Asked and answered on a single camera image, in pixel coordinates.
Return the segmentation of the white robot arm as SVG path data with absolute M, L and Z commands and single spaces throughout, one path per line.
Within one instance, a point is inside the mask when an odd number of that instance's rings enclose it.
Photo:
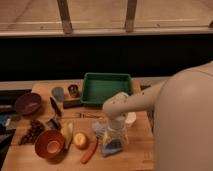
M 182 70 L 137 94 L 103 104 L 111 127 L 128 112 L 154 109 L 154 171 L 213 171 L 213 61 Z

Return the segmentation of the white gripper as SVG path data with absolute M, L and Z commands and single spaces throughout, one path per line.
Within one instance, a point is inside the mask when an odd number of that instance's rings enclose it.
M 103 136 L 103 145 L 107 146 L 113 140 L 119 140 L 121 145 L 124 146 L 128 143 L 126 117 L 119 116 L 116 118 L 109 118 Z

